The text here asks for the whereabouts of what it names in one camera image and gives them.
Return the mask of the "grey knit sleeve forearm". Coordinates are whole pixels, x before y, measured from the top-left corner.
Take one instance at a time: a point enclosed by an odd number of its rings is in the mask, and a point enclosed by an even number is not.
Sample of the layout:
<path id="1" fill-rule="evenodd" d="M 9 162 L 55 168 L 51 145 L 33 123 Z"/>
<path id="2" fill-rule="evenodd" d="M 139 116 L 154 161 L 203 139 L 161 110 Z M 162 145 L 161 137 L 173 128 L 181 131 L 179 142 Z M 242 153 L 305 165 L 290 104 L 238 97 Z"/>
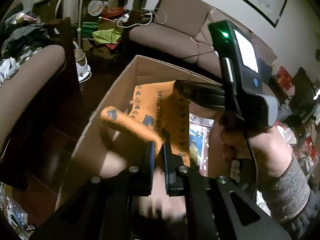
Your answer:
<path id="1" fill-rule="evenodd" d="M 319 192 L 310 189 L 295 156 L 279 177 L 260 186 L 271 217 L 292 239 L 319 239 Z"/>

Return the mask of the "right hand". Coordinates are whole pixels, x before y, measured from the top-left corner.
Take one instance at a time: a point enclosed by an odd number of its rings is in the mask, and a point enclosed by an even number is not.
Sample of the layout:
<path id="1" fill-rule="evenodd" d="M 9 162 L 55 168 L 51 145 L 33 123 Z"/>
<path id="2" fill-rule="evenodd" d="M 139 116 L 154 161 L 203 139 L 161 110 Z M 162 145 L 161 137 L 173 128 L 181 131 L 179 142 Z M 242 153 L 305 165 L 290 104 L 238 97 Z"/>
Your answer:
<path id="1" fill-rule="evenodd" d="M 227 159 L 249 159 L 251 155 L 241 132 L 243 128 L 238 121 L 223 114 L 219 124 L 223 127 L 221 140 Z M 276 126 L 264 129 L 261 133 L 250 134 L 249 143 L 257 162 L 260 183 L 279 178 L 291 164 L 292 150 Z"/>

